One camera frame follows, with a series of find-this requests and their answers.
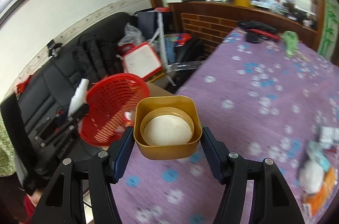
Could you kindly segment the orange cardboard box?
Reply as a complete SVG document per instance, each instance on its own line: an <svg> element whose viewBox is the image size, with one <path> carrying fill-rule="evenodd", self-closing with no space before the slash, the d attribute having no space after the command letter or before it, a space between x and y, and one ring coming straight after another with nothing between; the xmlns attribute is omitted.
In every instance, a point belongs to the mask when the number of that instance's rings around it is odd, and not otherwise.
<svg viewBox="0 0 339 224"><path fill-rule="evenodd" d="M337 185L337 170L330 167L326 172L324 182L318 193L305 195L302 199L302 207L306 217L313 217L318 211L324 207L327 199L331 196L334 186Z"/></svg>

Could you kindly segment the white wadded tissue ball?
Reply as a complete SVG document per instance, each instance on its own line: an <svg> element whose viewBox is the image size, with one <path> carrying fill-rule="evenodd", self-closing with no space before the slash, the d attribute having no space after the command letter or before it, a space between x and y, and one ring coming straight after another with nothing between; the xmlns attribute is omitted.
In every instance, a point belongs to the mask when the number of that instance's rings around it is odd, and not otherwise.
<svg viewBox="0 0 339 224"><path fill-rule="evenodd" d="M325 177L323 168L315 161L308 160L299 171L299 184L307 194L320 191Z"/></svg>

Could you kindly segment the yellow plastic square container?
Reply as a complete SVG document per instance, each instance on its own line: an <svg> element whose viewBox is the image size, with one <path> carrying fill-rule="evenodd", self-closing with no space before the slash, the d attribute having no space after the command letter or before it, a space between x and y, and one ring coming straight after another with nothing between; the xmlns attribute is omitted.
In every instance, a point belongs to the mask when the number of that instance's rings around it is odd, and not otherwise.
<svg viewBox="0 0 339 224"><path fill-rule="evenodd" d="M177 160L196 151L202 126L189 97L148 97L136 107L133 135L147 159Z"/></svg>

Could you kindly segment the blue white medicine box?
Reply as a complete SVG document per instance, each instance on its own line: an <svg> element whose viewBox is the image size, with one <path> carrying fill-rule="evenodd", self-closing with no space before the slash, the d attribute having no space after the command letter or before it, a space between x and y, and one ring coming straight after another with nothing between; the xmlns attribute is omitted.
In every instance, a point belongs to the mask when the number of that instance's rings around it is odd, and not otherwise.
<svg viewBox="0 0 339 224"><path fill-rule="evenodd" d="M318 144L325 150L337 150L339 129L336 127L318 127Z"/></svg>

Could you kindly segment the black leather sofa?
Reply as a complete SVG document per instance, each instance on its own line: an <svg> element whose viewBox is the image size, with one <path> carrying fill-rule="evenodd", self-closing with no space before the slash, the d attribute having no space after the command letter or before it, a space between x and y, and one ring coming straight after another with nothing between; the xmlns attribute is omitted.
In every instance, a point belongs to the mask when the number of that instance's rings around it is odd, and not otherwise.
<svg viewBox="0 0 339 224"><path fill-rule="evenodd" d="M22 94L11 93L1 103L1 115L7 133L20 148L14 150L14 165L20 180L24 180L29 171L24 167L20 157L32 163L37 157L32 153L34 130L57 111L67 111L71 98L81 81L72 58L72 51L78 40L87 36L98 36L112 45L124 37L127 23L136 25L136 17L125 12L118 12L97 22L63 46L57 57L50 58L31 77Z"/></svg>

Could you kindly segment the red plastic mesh basket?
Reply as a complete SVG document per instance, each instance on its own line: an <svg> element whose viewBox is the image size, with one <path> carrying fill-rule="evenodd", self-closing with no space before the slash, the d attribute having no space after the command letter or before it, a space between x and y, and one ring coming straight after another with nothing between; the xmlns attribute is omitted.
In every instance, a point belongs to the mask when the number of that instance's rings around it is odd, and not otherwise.
<svg viewBox="0 0 339 224"><path fill-rule="evenodd" d="M134 123L131 114L149 96L145 81L130 73L108 76L87 92L89 112L83 118L80 137L87 144L108 147Z"/></svg>

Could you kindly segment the black backpack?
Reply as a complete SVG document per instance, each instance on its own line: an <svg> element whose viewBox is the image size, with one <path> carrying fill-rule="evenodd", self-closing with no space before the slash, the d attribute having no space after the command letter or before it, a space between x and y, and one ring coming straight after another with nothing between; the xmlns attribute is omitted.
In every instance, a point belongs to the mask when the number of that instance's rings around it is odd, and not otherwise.
<svg viewBox="0 0 339 224"><path fill-rule="evenodd" d="M78 38L72 58L82 78L91 83L124 72L117 46L94 34L82 34Z"/></svg>

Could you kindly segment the white red-framed board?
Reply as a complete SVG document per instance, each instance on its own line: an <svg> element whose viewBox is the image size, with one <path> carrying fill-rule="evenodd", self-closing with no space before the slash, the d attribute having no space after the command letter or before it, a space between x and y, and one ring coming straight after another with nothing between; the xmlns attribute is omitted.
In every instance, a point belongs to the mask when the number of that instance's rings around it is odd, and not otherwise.
<svg viewBox="0 0 339 224"><path fill-rule="evenodd" d="M153 48L144 42L123 56L124 72L147 80L162 71L162 63Z"/></svg>

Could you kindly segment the clear plastic bag on sofa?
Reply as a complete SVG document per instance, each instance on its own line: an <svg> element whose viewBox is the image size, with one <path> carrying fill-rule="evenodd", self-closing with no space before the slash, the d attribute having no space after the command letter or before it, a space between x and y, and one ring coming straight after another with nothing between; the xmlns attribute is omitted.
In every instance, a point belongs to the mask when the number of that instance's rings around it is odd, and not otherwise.
<svg viewBox="0 0 339 224"><path fill-rule="evenodd" d="M130 23L125 25L124 33L124 37L118 42L119 47L127 44L138 46L146 41L146 38L143 36L142 32Z"/></svg>

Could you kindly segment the purple floral tablecloth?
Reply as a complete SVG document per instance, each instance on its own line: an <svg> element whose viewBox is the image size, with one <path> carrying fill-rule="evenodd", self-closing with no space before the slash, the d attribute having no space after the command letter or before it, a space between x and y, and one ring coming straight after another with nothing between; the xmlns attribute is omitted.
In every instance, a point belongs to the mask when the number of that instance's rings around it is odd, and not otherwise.
<svg viewBox="0 0 339 224"><path fill-rule="evenodd" d="M338 67L304 44L248 43L233 30L178 90L200 122L245 159L271 158L296 200L298 172L319 126L338 126ZM123 223L212 223L224 191L202 148L184 159L153 161L134 148L112 187Z"/></svg>

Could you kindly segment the wooden brick-pattern counter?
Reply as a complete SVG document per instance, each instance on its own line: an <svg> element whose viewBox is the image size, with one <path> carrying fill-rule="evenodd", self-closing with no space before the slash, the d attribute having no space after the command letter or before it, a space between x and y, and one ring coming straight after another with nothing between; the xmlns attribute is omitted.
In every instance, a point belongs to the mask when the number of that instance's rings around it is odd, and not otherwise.
<svg viewBox="0 0 339 224"><path fill-rule="evenodd" d="M179 32L188 32L202 40L204 55L209 56L238 22L259 21L268 24L278 32L294 31L299 40L314 51L318 50L320 41L318 32L302 26L286 17L267 11L233 6L226 3L189 1L169 5L174 16L175 26Z"/></svg>

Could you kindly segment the green crumpled cloth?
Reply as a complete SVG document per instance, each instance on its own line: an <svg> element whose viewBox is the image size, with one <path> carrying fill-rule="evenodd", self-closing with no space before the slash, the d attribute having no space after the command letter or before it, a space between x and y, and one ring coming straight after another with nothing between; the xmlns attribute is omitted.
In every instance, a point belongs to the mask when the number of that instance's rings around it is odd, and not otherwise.
<svg viewBox="0 0 339 224"><path fill-rule="evenodd" d="M285 31L282 35L282 40L286 47L286 56L293 57L298 52L299 38L296 32Z"/></svg>

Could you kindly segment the black red tool on table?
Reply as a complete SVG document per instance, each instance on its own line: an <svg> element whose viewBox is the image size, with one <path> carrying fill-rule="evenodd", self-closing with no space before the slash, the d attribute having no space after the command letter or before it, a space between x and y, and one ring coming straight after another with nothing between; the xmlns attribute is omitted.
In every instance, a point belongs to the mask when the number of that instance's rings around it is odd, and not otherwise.
<svg viewBox="0 0 339 224"><path fill-rule="evenodd" d="M249 43L258 44L264 40L279 41L279 35L276 28L258 21L239 21L239 28L246 32L245 40Z"/></svg>

